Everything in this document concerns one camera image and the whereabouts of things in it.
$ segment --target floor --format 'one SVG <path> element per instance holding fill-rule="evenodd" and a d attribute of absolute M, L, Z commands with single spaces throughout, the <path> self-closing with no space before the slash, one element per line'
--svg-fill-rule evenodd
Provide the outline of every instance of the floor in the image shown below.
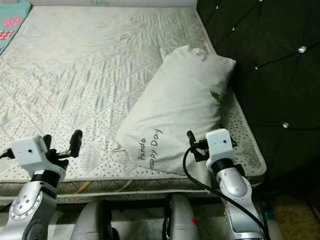
<path fill-rule="evenodd" d="M 193 206 L 192 208 L 199 226 L 201 240 L 229 239 L 222 204 Z M 56 212 L 48 229 L 48 239 L 69 239 L 78 215 L 78 213 Z M 0 231 L 7 218 L 7 213 L 0 213 Z M 112 226 L 118 230 L 121 240 L 161 240 L 163 218 L 163 208 L 113 210 Z M 268 224 L 271 239 L 283 240 L 279 226 L 272 217 Z"/>
<path fill-rule="evenodd" d="M 283 194 L 272 205 L 284 240 L 320 240 L 320 222 L 304 195 Z"/>

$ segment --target bed frame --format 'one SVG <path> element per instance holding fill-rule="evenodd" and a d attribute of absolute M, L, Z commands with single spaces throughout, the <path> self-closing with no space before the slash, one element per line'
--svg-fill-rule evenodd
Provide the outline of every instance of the bed frame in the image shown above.
<path fill-rule="evenodd" d="M 199 0 L 197 10 L 216 52 L 237 61 L 232 86 L 268 167 L 261 187 L 316 184 L 320 1 Z"/>

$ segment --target green logo on pillow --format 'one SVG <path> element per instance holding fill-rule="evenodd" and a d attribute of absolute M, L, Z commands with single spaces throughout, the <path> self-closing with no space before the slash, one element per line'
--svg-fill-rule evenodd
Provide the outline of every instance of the green logo on pillow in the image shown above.
<path fill-rule="evenodd" d="M 218 103 L 221 103 L 221 98 L 220 98 L 220 95 L 219 93 L 215 92 L 215 91 L 210 91 L 212 97 L 214 97 L 214 99 L 218 102 Z"/>

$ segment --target quilted mattress cover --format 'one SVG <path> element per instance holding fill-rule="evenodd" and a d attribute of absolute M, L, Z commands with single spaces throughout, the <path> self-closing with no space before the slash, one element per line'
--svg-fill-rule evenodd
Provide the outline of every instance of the quilted mattress cover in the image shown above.
<path fill-rule="evenodd" d="M 0 56 L 0 150 L 19 138 L 51 134 L 51 147 L 63 151 L 81 129 L 80 156 L 69 159 L 58 185 L 60 203 L 162 198 L 172 191 L 206 195 L 185 176 L 139 167 L 126 152 L 112 151 L 163 53 L 187 44 L 214 51 L 190 7 L 34 6 Z M 253 184 L 261 183 L 267 167 L 232 90 L 222 115 L 238 143 L 237 162 Z M 0 204 L 28 180 L 15 160 L 0 160 Z M 73 194 L 86 181 L 92 182 Z"/>

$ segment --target pillowcase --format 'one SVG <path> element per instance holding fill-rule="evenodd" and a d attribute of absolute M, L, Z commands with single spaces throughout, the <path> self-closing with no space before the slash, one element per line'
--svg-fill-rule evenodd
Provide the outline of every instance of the pillowcase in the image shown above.
<path fill-rule="evenodd" d="M 187 131 L 201 140 L 218 127 L 220 101 L 235 63 L 188 45 L 177 48 L 165 57 L 115 140 L 139 166 L 183 175 L 183 156 L 189 148 Z M 194 162 L 190 153 L 188 171 L 208 184 L 205 162 Z"/>

